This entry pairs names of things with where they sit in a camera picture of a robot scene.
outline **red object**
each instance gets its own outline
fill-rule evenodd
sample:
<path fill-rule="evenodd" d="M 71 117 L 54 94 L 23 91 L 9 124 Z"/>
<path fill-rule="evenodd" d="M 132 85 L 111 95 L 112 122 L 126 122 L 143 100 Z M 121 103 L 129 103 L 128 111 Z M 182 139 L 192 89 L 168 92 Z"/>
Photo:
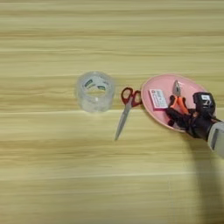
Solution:
<path fill-rule="evenodd" d="M 122 102 L 126 105 L 129 101 L 130 101 L 130 97 L 132 97 L 132 101 L 131 101 L 131 106 L 132 108 L 142 104 L 142 100 L 141 100 L 141 91 L 137 90 L 134 92 L 133 88 L 131 87 L 126 87 L 121 94 L 122 97 Z"/>

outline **tape roll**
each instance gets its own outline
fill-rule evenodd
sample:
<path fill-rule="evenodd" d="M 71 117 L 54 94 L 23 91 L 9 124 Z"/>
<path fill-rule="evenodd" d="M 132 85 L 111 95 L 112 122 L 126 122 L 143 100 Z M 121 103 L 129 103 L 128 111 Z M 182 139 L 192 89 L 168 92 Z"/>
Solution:
<path fill-rule="evenodd" d="M 80 107 L 87 112 L 108 110 L 113 102 L 115 83 L 105 73 L 89 72 L 77 81 L 76 95 Z"/>

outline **small package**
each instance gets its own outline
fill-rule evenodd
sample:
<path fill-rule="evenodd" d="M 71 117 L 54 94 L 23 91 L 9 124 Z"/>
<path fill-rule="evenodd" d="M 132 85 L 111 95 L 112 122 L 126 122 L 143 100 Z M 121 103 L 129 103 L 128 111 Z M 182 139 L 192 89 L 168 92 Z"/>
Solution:
<path fill-rule="evenodd" d="M 149 94 L 150 94 L 150 98 L 152 100 L 154 109 L 167 109 L 168 108 L 163 90 L 150 89 Z"/>

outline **wooden table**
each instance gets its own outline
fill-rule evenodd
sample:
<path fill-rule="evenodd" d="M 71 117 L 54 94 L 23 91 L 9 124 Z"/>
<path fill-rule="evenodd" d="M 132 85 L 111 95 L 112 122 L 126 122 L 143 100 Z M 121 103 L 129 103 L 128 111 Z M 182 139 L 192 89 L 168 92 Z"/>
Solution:
<path fill-rule="evenodd" d="M 0 2 L 0 223 L 224 223 L 224 162 L 133 109 L 121 90 L 182 74 L 224 118 L 224 2 Z M 113 108 L 82 111 L 81 74 L 116 82 Z"/>

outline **pink plate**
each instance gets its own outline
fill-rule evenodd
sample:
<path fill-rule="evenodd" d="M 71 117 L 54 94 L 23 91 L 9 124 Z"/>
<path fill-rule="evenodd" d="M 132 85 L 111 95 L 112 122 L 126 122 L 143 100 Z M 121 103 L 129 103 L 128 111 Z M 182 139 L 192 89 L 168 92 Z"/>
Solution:
<path fill-rule="evenodd" d="M 181 94 L 186 98 L 186 106 L 189 109 L 195 109 L 195 104 L 193 103 L 193 94 L 197 92 L 207 92 L 202 86 L 194 83 L 192 80 L 178 76 L 176 74 L 164 74 L 153 77 L 147 80 L 142 86 L 142 100 L 143 105 L 149 114 L 159 123 L 165 127 L 183 132 L 183 130 L 178 129 L 178 127 L 170 127 L 167 123 L 169 122 L 169 117 L 166 115 L 164 109 L 154 109 L 151 96 L 149 94 L 150 89 L 161 89 L 164 92 L 164 97 L 167 104 L 169 105 L 170 96 L 172 95 L 172 88 L 174 81 L 178 80 L 181 87 Z"/>

